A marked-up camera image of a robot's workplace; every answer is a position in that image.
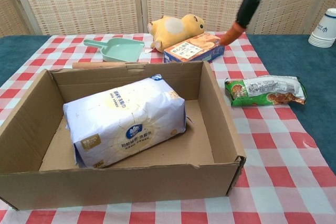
plush toy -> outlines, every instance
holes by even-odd
[[[164,49],[204,32],[204,20],[193,14],[182,19],[163,16],[148,23],[148,31],[154,37],[152,48],[163,52]]]

white tissue package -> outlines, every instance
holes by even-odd
[[[186,130],[185,101],[160,74],[64,104],[84,167],[102,168]]]

green dustpan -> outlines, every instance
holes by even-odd
[[[144,42],[124,38],[112,38],[107,42],[86,39],[84,45],[100,48],[104,61],[136,62]]]

blue logo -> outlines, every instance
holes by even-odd
[[[128,139],[131,139],[141,131],[142,131],[142,124],[134,125],[130,127],[129,130],[126,132],[126,137]]]
[[[154,81],[160,81],[162,80],[162,76],[160,74],[156,74],[151,77]]]

small box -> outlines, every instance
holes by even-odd
[[[164,63],[187,61],[213,61],[224,54],[220,38],[202,33],[164,50]]]
[[[185,133],[106,168],[79,168],[63,105],[157,73],[185,99]],[[0,126],[0,199],[24,210],[227,196],[245,159],[208,62],[44,70]]]

